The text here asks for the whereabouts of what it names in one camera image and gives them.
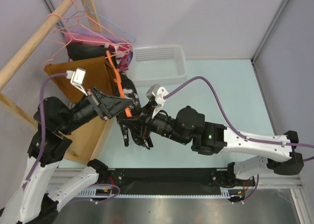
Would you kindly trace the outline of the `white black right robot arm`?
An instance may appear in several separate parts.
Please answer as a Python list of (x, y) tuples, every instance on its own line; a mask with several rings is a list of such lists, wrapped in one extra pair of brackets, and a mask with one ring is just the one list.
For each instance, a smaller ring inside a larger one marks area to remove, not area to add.
[(250, 159), (228, 164), (226, 179), (231, 185), (264, 173), (298, 175), (304, 167), (303, 156), (289, 144), (288, 135), (240, 136), (239, 131), (223, 124), (206, 122), (205, 115), (190, 106), (179, 110), (176, 118), (145, 107), (139, 120), (145, 139), (156, 133), (181, 144), (191, 143), (191, 150), (202, 155), (226, 152), (252, 155)]

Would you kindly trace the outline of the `black white patterned trousers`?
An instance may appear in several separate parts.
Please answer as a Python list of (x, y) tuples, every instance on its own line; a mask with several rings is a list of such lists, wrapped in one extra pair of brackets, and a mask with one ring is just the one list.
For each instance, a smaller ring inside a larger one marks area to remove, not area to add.
[[(135, 115), (142, 107), (139, 101), (139, 96), (133, 81), (127, 77), (125, 72), (120, 72), (121, 77), (121, 86), (123, 89), (123, 93), (125, 98), (132, 100), (132, 104), (128, 107), (132, 115)], [(124, 141), (124, 146), (129, 146), (129, 127), (121, 122), (122, 119), (127, 118), (125, 111), (121, 112), (119, 115), (116, 116), (117, 123), (120, 126), (120, 130), (122, 133), (122, 138)], [(145, 147), (150, 150), (153, 147), (151, 139), (144, 140), (135, 132), (131, 131), (131, 137), (135, 144)]]

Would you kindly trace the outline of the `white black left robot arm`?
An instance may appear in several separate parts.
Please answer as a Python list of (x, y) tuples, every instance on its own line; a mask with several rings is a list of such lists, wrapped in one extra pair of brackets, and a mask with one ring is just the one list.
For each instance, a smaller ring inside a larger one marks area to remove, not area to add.
[(74, 178), (48, 192), (50, 179), (72, 144), (67, 138), (95, 117), (111, 119), (130, 106), (130, 99), (110, 96), (92, 87), (68, 108), (56, 97), (40, 98), (34, 119), (38, 131), (28, 148), (26, 171), (20, 188), (0, 211), (2, 224), (51, 224), (61, 209), (81, 191), (109, 179), (108, 167), (93, 159)]

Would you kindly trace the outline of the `brown trousers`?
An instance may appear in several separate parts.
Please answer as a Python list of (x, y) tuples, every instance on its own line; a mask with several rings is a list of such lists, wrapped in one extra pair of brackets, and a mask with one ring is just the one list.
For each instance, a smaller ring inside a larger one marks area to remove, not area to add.
[(105, 57), (48, 64), (44, 71), (49, 76), (67, 74), (66, 77), (54, 77), (53, 81), (71, 103), (78, 102), (93, 86), (106, 95), (114, 95), (116, 91), (115, 75)]

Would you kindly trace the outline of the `orange plastic hanger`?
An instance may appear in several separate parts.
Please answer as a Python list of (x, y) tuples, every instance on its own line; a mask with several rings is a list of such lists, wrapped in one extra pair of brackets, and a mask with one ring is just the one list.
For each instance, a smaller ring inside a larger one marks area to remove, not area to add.
[(124, 72), (121, 72), (115, 67), (110, 51), (105, 52), (105, 57), (108, 62), (106, 69), (110, 77), (112, 92), (118, 97), (132, 101), (132, 103), (124, 109), (125, 116), (132, 117), (132, 111), (134, 110), (137, 102), (135, 86)]

